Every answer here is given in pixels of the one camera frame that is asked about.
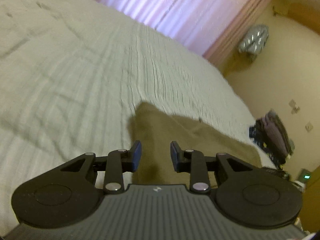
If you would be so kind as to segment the device with green light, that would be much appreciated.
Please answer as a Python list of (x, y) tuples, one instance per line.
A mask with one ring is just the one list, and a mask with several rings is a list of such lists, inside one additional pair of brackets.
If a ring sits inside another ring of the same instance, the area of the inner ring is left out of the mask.
[(300, 174), (298, 176), (298, 181), (306, 184), (306, 182), (311, 178), (311, 172), (307, 169), (301, 169)]

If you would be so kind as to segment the striped grey bed cover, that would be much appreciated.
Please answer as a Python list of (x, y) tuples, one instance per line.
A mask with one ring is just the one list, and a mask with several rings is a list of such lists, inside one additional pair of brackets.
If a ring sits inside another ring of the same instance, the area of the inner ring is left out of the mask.
[(176, 41), (94, 0), (1, 0), (1, 235), (18, 224), (18, 186), (129, 146), (142, 101), (251, 144), (247, 106)]

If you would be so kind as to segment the pink curtain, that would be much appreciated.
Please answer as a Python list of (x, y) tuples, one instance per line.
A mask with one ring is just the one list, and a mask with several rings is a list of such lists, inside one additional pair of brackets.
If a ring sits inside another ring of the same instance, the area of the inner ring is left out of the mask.
[(272, 0), (95, 0), (220, 64)]

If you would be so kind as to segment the light taupe garment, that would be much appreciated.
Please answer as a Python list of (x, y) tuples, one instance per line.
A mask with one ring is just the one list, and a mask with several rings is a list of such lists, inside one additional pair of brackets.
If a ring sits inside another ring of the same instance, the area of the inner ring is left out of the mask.
[(168, 115), (148, 102), (142, 102), (129, 119), (132, 141), (142, 143), (142, 156), (132, 182), (143, 185), (189, 185), (189, 174), (174, 170), (170, 143), (176, 141), (183, 150), (201, 151), (205, 156), (228, 153), (255, 167), (262, 167), (258, 150), (231, 138), (201, 119)]

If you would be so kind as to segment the dark bag on floor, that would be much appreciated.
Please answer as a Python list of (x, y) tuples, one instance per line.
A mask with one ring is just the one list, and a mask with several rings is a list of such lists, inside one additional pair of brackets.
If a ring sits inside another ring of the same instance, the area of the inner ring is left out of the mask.
[(277, 169), (282, 169), (295, 150), (287, 130), (277, 113), (271, 109), (249, 128), (249, 137), (271, 159)]

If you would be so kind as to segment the silver foil balloon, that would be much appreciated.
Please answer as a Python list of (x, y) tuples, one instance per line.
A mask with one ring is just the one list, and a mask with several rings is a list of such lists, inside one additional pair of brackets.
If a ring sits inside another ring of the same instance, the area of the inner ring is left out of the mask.
[(252, 26), (238, 45), (240, 53), (249, 53), (257, 56), (263, 50), (269, 37), (267, 25), (257, 24)]

